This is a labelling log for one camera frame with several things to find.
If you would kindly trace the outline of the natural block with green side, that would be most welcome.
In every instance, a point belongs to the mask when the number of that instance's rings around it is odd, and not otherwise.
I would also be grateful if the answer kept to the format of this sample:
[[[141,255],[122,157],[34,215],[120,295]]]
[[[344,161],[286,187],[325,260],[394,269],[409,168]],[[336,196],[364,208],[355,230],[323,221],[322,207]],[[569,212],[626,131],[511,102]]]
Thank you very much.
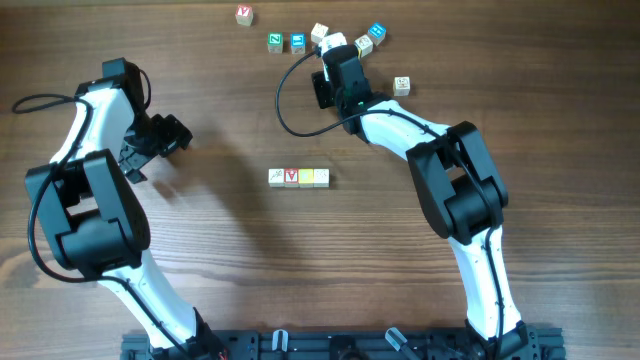
[[[330,186],[330,171],[326,168],[316,168],[313,175],[315,188],[328,188]]]

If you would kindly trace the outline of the red letter V block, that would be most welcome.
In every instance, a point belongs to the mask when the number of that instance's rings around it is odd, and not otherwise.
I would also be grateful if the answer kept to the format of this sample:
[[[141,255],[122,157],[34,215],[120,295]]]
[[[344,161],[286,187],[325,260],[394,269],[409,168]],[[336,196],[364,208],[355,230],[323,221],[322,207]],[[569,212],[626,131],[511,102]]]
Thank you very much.
[[[299,186],[299,169],[298,168],[285,168],[284,169],[284,186],[297,188]]]

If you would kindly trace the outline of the natural picture block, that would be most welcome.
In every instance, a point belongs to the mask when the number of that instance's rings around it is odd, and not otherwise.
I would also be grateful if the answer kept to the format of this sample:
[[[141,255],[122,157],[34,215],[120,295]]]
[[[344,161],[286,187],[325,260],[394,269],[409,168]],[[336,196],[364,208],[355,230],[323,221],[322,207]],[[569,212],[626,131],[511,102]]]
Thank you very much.
[[[283,187],[285,176],[283,168],[270,168],[268,170],[268,184],[270,187]]]

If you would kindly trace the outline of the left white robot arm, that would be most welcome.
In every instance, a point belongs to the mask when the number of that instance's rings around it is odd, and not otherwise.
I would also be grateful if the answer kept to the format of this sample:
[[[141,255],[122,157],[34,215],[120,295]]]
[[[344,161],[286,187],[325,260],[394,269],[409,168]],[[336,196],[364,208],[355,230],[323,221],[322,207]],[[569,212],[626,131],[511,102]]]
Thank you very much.
[[[125,359],[225,359],[228,350],[183,300],[149,250],[150,226],[132,187],[157,156],[185,149],[191,132],[174,116],[150,116],[146,73],[124,58],[72,96],[40,94],[40,108],[72,103],[76,116],[48,164],[30,169],[29,251],[43,273],[69,284],[98,283],[145,330],[126,336]]]

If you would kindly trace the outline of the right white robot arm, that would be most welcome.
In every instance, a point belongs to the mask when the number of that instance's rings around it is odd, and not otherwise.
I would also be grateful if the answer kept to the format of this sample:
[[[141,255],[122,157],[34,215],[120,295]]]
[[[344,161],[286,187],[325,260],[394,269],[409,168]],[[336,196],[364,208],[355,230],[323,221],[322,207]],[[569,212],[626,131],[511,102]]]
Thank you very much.
[[[407,162],[424,217],[454,252],[467,301],[473,348],[508,359],[524,346],[502,255],[506,186],[475,125],[449,126],[404,110],[372,91],[353,45],[319,45],[323,69],[313,76],[320,107],[339,125]]]

